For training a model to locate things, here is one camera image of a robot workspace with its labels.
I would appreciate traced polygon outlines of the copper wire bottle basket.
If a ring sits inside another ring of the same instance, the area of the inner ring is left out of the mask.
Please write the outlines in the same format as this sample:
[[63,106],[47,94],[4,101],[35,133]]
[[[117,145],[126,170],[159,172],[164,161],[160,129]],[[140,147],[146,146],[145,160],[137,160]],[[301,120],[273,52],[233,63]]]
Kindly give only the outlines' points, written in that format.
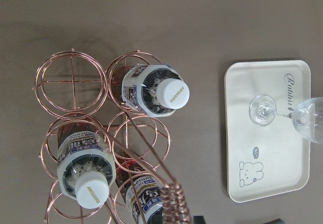
[[[134,111],[124,103],[117,102],[112,94],[113,72],[121,67],[138,64],[167,65],[156,56],[137,50],[117,57],[107,68],[103,68],[93,57],[69,50],[51,55],[37,69],[34,79],[37,101],[56,118],[39,154],[45,171],[54,180],[49,191],[45,223],[51,223],[49,216],[54,213],[70,219],[72,223],[92,223],[101,212],[104,213],[104,223],[124,223],[123,211],[130,213],[116,181],[110,187],[107,201],[95,209],[83,208],[76,200],[62,193],[57,175],[57,159],[58,131],[63,125],[74,122],[94,125],[108,144],[115,164],[115,155],[125,152],[129,156],[133,153],[140,155],[149,163],[147,168],[158,164],[159,159],[165,165],[171,137],[161,121],[163,117],[154,118]],[[159,166],[155,170],[166,183],[178,183],[166,165],[164,169]],[[136,223],[131,213],[130,218],[131,223]]]

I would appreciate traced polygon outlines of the tea bottle white cap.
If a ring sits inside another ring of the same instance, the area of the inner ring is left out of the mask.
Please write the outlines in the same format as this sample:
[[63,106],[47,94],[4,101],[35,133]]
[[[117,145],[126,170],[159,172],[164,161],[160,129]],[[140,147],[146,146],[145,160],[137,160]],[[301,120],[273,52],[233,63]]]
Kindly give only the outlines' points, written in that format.
[[86,209],[102,206],[116,180],[114,157],[98,129],[74,122],[58,131],[57,175],[61,191]]

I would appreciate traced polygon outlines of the cream rectangular tray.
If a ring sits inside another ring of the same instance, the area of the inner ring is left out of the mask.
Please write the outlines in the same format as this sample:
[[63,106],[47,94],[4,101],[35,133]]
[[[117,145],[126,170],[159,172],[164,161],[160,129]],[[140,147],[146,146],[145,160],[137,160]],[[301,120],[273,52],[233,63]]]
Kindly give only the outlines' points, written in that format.
[[311,97],[311,72],[302,60],[238,62],[225,73],[227,189],[238,203],[303,188],[309,179],[310,143],[289,118],[255,124],[249,107],[268,95],[289,112]]

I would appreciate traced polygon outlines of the clear wine glass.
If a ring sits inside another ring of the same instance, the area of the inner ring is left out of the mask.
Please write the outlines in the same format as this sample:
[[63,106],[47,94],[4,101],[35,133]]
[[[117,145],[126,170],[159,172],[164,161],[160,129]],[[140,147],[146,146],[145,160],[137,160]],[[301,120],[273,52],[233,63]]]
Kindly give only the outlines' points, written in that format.
[[276,116],[289,118],[302,138],[322,144],[322,97],[308,99],[288,112],[278,111],[275,101],[268,95],[257,96],[249,106],[249,117],[256,125],[267,126]]

